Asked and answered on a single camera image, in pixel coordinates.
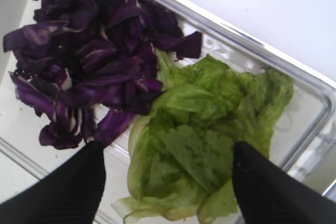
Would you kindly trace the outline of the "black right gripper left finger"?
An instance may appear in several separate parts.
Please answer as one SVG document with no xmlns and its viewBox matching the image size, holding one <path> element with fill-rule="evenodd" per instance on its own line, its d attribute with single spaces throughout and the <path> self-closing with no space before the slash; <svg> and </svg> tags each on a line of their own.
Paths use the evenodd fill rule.
<svg viewBox="0 0 336 224">
<path fill-rule="evenodd" d="M 1 203 L 1 223 L 93 223 L 105 183 L 103 146 L 89 142 L 44 179 Z"/>
</svg>

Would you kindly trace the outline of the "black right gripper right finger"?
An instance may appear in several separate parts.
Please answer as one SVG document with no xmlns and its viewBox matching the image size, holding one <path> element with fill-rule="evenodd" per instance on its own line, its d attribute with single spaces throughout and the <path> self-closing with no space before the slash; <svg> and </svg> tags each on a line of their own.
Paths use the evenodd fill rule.
<svg viewBox="0 0 336 224">
<path fill-rule="evenodd" d="M 335 202 L 290 177 L 246 142 L 234 145 L 232 183 L 245 223 L 335 223 Z"/>
</svg>

